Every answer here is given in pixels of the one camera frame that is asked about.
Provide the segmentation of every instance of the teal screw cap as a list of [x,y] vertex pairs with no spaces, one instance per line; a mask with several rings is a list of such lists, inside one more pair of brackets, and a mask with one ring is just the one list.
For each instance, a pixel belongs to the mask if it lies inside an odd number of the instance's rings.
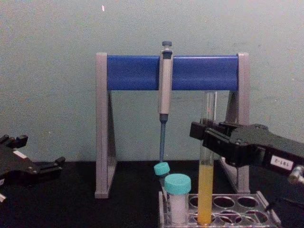
[[191,190],[191,179],[185,174],[170,174],[165,177],[165,190],[172,195],[187,194]]
[[154,165],[154,172],[157,176],[164,175],[170,171],[170,167],[167,162],[161,162]]

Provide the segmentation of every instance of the micropipette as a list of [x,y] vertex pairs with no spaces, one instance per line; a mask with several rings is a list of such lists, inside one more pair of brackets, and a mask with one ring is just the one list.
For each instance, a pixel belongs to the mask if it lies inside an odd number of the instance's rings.
[[170,107],[173,69],[172,51],[169,48],[172,46],[172,42],[164,41],[162,45],[164,47],[164,50],[161,51],[160,55],[160,74],[158,90],[158,113],[160,114],[161,122],[160,162],[163,162],[164,156],[165,131]]

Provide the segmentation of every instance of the black table surface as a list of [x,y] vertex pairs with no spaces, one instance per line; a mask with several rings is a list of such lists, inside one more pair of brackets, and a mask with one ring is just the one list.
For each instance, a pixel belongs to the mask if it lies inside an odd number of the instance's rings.
[[[67,162],[60,179],[31,188],[5,186],[8,199],[0,206],[0,228],[156,228],[158,179],[155,161],[118,162],[108,199],[95,199],[95,163]],[[184,173],[198,190],[198,161],[170,161],[171,173]],[[215,162],[213,193],[234,193]],[[285,197],[304,202],[304,187],[286,177],[250,167],[250,190],[261,191],[268,202]],[[304,228],[304,211],[281,203],[275,211],[285,228]]]

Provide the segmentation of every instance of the wall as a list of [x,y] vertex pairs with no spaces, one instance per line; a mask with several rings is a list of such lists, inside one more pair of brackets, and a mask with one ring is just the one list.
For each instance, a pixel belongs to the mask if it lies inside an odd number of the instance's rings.
[[[304,142],[304,7],[263,0],[0,0],[0,134],[35,161],[95,159],[95,54],[249,52],[252,123]],[[227,93],[219,95],[223,120]],[[113,92],[120,160],[156,160],[157,93]],[[173,92],[166,159],[198,159],[201,92]]]

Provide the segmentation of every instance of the test tube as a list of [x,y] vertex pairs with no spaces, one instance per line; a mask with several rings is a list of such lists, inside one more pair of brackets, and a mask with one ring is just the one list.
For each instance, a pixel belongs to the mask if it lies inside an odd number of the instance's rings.
[[191,179],[185,174],[170,174],[165,178],[167,207],[172,225],[186,225],[189,218]]
[[[203,92],[203,109],[201,122],[211,127],[216,116],[217,92]],[[212,189],[213,189],[213,151],[200,142],[199,158],[199,193],[198,193],[198,223],[200,225],[211,223]]]
[[164,188],[164,185],[165,185],[165,177],[168,176],[170,172],[169,164],[167,162],[161,162],[154,165],[154,172],[160,180],[161,190],[165,196],[165,199],[167,200],[167,192]]

